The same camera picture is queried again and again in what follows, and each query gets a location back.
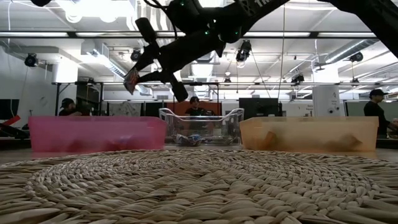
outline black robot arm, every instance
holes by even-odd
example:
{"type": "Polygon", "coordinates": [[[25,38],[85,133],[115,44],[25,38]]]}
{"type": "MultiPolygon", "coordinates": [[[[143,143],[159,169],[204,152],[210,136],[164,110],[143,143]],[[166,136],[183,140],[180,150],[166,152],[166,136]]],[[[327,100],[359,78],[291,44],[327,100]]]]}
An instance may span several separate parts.
{"type": "MultiPolygon", "coordinates": [[[[238,41],[261,18],[289,0],[235,0],[225,7],[203,8],[198,0],[173,0],[167,7],[170,20],[186,35],[159,47],[156,33],[146,18],[136,24],[149,46],[132,70],[142,70],[157,59],[161,72],[140,77],[138,83],[170,82],[178,101],[188,97],[174,72],[215,50],[221,57],[226,43],[238,41]]],[[[321,0],[341,11],[356,14],[377,38],[398,57],[398,7],[391,0],[321,0]]]]}

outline person in black shirt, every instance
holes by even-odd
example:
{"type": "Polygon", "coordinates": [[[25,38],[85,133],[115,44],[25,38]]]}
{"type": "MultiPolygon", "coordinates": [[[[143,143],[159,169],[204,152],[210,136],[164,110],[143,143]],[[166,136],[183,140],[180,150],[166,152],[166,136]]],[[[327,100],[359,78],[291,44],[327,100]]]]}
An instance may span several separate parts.
{"type": "Polygon", "coordinates": [[[384,116],[384,110],[379,106],[384,99],[384,93],[380,89],[372,90],[369,97],[370,101],[366,103],[363,108],[365,116],[377,116],[379,117],[379,129],[377,130],[378,138],[387,138],[387,128],[396,131],[397,126],[386,119],[384,116]]]}
{"type": "Polygon", "coordinates": [[[189,103],[191,104],[191,108],[185,112],[186,116],[203,116],[206,113],[205,109],[199,107],[200,101],[197,96],[191,97],[189,103]]]}
{"type": "Polygon", "coordinates": [[[61,110],[58,116],[81,116],[81,112],[76,110],[76,104],[73,99],[65,98],[61,103],[61,110]]]}

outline round woven mat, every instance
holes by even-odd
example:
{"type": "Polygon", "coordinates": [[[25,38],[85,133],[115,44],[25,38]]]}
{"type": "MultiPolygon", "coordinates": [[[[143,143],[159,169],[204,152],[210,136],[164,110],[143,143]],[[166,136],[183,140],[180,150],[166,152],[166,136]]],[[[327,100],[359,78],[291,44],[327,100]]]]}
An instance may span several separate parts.
{"type": "Polygon", "coordinates": [[[0,166],[0,223],[398,223],[398,164],[224,150],[16,162],[0,166]]]}

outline seagrass mat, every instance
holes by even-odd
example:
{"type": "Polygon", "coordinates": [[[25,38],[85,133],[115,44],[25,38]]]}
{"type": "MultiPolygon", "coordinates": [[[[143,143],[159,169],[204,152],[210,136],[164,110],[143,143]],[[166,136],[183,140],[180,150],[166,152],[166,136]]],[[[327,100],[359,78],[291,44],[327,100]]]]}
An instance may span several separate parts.
{"type": "Polygon", "coordinates": [[[15,162],[0,223],[398,223],[398,164],[199,149],[15,162]]]}

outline pink plastic bin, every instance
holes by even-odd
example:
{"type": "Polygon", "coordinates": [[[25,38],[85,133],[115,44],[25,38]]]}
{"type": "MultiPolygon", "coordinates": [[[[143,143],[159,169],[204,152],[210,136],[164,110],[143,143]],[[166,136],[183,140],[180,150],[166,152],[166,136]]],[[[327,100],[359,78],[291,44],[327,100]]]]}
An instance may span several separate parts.
{"type": "Polygon", "coordinates": [[[35,155],[163,149],[166,122],[155,117],[31,116],[35,155]]]}

